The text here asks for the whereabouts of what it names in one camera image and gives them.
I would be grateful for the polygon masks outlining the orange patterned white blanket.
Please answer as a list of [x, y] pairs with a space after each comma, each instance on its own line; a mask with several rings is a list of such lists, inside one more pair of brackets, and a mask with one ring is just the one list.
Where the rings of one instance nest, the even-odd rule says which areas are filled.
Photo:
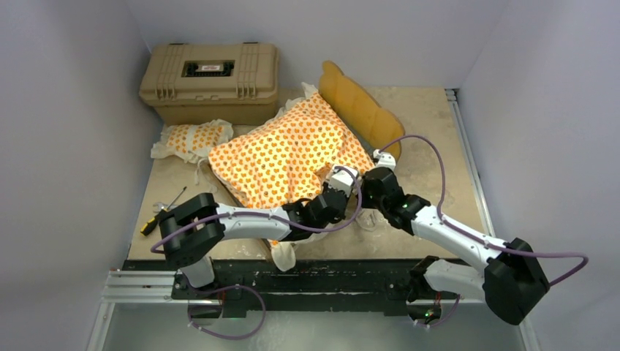
[[215, 146], [204, 159], [215, 177], [246, 208], [272, 208], [322, 191], [335, 165], [360, 174], [374, 163], [318, 90], [287, 101], [276, 116], [245, 135]]

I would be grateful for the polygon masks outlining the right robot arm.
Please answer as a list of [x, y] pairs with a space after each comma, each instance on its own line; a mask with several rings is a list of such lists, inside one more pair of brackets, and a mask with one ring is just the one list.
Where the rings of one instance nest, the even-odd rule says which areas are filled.
[[377, 209], [392, 227], [430, 241], [462, 261], [456, 264], [436, 256], [421, 260], [409, 272], [409, 302], [434, 292], [455, 293], [485, 302], [499, 319], [518, 325], [550, 290], [526, 241], [507, 242], [452, 221], [428, 200], [405, 194], [392, 170], [368, 171], [361, 195], [363, 206]]

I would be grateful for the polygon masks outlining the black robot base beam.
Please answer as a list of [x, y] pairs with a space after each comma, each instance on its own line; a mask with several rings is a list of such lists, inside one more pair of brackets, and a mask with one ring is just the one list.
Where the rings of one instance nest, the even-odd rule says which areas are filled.
[[454, 299], [453, 292], [435, 292], [413, 281], [419, 259], [300, 260], [279, 271], [266, 260], [216, 260], [212, 287], [191, 288], [180, 272], [162, 260], [127, 260], [131, 272], [163, 273], [165, 297], [187, 302], [192, 314], [207, 316], [214, 307], [223, 317], [247, 312], [381, 312], [385, 316], [424, 317], [436, 298]]

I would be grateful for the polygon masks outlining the wooden pet bed frame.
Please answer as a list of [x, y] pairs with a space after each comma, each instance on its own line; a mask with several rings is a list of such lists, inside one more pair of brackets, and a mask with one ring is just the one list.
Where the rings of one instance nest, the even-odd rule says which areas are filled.
[[372, 150], [387, 147], [388, 152], [399, 157], [400, 146], [389, 146], [389, 143], [404, 135], [402, 123], [339, 66], [325, 61], [319, 85], [314, 87], [361, 145], [367, 142]]

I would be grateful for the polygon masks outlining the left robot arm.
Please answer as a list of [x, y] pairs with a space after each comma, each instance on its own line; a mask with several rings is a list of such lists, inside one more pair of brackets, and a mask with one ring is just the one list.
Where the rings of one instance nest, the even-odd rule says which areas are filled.
[[302, 241], [326, 233], [329, 224], [344, 218], [351, 193], [324, 186], [309, 201], [268, 209], [236, 208], [217, 203], [211, 193], [201, 193], [160, 218], [162, 239], [151, 251], [163, 254], [169, 268], [180, 270], [198, 298], [208, 299], [218, 289], [208, 253], [219, 242], [247, 238]]

